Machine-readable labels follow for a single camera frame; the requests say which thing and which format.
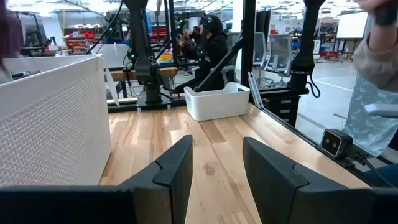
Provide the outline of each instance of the black hoodie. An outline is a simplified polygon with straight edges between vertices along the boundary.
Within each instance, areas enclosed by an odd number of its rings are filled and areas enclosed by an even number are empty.
[[[220,23],[221,27],[218,27],[218,30],[213,29],[213,35],[203,43],[203,48],[206,51],[207,57],[208,59],[210,59],[210,61],[206,60],[206,62],[199,65],[199,69],[195,70],[195,80],[197,81],[195,86],[197,86],[198,83],[201,83],[201,81],[203,81],[210,73],[210,70],[216,67],[221,59],[223,59],[223,57],[228,53],[228,46],[226,41],[227,36],[222,31],[222,23],[219,18],[217,18],[217,21],[214,19],[213,21],[215,21],[217,25],[219,25],[218,23]],[[190,49],[186,46],[182,48],[182,52],[189,59],[199,59],[198,50],[196,48]],[[224,86],[225,84],[223,77],[219,73],[217,74],[217,77],[213,80],[213,82],[209,84],[208,88],[205,91],[220,90],[223,89]]]

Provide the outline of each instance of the wooden table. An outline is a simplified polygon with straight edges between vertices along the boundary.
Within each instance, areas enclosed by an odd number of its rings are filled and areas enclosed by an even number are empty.
[[[162,75],[164,78],[173,78],[178,73],[178,68],[177,67],[161,68],[160,71],[162,72]],[[112,71],[111,74],[112,74],[114,81],[126,81],[127,80],[126,72],[123,72],[121,70]],[[129,72],[129,78],[131,80],[137,79],[135,70],[132,70]]]
[[[347,187],[368,187],[250,105],[244,116],[197,122],[186,108],[109,115],[113,151],[100,184],[118,185],[192,134],[193,180],[186,223],[261,223],[242,157],[251,136]]]
[[[176,74],[178,73],[178,68],[177,67],[161,68],[160,71],[162,72],[164,86],[166,88],[171,88],[170,87],[170,78],[173,78],[174,76],[176,76]],[[127,98],[127,86],[126,86],[126,82],[125,82],[125,81],[127,81],[126,72],[123,72],[122,70],[112,71],[111,75],[113,77],[113,81],[116,81],[116,82],[121,81],[123,98]],[[135,70],[131,70],[129,72],[129,78],[130,78],[130,80],[137,79]]]

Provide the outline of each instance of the red container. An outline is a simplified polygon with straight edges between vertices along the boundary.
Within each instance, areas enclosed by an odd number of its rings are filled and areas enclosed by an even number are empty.
[[[94,31],[82,31],[84,37],[94,37]]]

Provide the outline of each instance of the camera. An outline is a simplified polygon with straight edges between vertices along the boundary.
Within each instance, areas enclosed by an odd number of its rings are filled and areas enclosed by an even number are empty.
[[[352,147],[353,138],[337,129],[326,129],[323,132],[321,149],[332,155],[335,159],[346,157],[344,151]]]

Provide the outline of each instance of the white perforated panel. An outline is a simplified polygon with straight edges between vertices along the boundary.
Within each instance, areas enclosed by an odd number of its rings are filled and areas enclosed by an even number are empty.
[[[82,75],[0,119],[0,185],[98,183],[111,150],[101,78]]]

